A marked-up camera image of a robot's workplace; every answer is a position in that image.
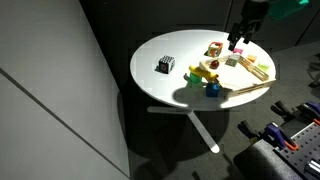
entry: pink block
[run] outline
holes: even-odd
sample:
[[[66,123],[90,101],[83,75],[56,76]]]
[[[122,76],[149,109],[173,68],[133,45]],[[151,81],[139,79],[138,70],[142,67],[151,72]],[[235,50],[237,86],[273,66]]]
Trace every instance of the pink block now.
[[[233,53],[239,53],[242,54],[242,49],[234,48]]]

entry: metal stand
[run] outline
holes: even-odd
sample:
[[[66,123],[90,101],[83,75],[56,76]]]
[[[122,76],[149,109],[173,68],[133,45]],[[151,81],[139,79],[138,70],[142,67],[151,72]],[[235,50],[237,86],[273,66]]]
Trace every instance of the metal stand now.
[[[181,114],[181,115],[188,115],[189,119],[193,123],[193,125],[198,130],[199,134],[203,138],[203,140],[206,142],[208,147],[213,153],[218,153],[220,151],[220,148],[218,144],[213,140],[213,138],[210,136],[206,128],[202,125],[199,118],[194,114],[193,110],[185,110],[180,108],[174,108],[174,107],[155,107],[150,106],[148,107],[147,111],[149,113],[161,113],[161,114]]]

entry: toy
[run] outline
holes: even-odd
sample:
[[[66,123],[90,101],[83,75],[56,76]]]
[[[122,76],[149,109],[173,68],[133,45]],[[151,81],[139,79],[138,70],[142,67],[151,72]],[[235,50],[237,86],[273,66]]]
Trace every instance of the toy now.
[[[236,53],[236,54],[231,54],[226,61],[226,65],[235,67],[238,63],[238,60],[240,59],[241,55]]]
[[[220,87],[217,83],[208,83],[206,87],[207,97],[217,97],[219,94]]]
[[[209,60],[204,60],[204,61],[200,61],[199,62],[199,68],[205,71],[210,71],[210,65],[213,61],[217,60],[219,65],[220,63],[224,63],[228,60],[229,56],[224,56],[224,57],[216,57],[216,58],[212,58]]]
[[[201,82],[201,80],[202,80],[202,77],[200,77],[200,76],[197,76],[197,75],[195,75],[195,74],[193,74],[192,72],[190,72],[190,81],[192,82],[192,83],[199,83],[199,82]]]
[[[256,59],[257,59],[257,56],[253,56],[253,55],[248,55],[248,57],[247,57],[247,59],[249,60],[249,61],[251,61],[252,63],[254,63],[255,61],[256,61]]]
[[[233,50],[233,53],[239,53],[239,54],[242,54],[243,50],[242,49],[238,49],[238,48],[235,48]]]
[[[204,77],[208,83],[217,81],[218,74],[200,69],[200,67],[189,66],[189,70],[196,76]]]
[[[264,72],[267,72],[268,69],[269,69],[269,66],[267,64],[264,64],[264,63],[259,63],[258,67]]]
[[[218,57],[221,53],[223,43],[212,42],[208,47],[207,55],[210,57]]]
[[[210,63],[210,66],[209,66],[210,69],[217,69],[218,67],[219,67],[219,61],[218,60],[213,60]]]
[[[171,56],[163,56],[159,60],[159,71],[169,74],[175,65],[175,59]]]

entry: table top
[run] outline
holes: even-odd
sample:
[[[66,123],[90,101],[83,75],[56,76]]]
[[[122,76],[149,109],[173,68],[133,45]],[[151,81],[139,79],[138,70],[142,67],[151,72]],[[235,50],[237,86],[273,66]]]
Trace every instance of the table top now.
[[[220,57],[230,55],[232,52],[228,50],[228,35],[211,30],[183,30],[155,37],[134,53],[130,63],[131,75],[146,94],[182,109],[215,111],[248,103],[266,93],[269,87],[226,99],[221,96],[207,97],[205,89],[190,88],[184,79],[185,74],[189,75],[190,65],[199,66],[199,61],[210,59],[205,53],[211,42],[223,43]],[[243,39],[240,39],[236,48],[243,49],[244,55],[254,52],[254,55],[269,65],[269,77],[275,78],[275,65],[262,48],[253,42],[244,44]],[[165,55],[175,58],[175,66],[169,74],[158,71],[159,60]]]

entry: yellow toy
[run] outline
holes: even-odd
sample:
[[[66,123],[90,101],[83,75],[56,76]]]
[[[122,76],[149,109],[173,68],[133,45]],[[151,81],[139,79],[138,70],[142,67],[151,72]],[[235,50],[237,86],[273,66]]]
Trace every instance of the yellow toy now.
[[[202,70],[200,67],[196,66],[189,66],[189,70],[194,75],[205,78],[208,81],[208,83],[216,82],[217,78],[219,77],[218,74]]]

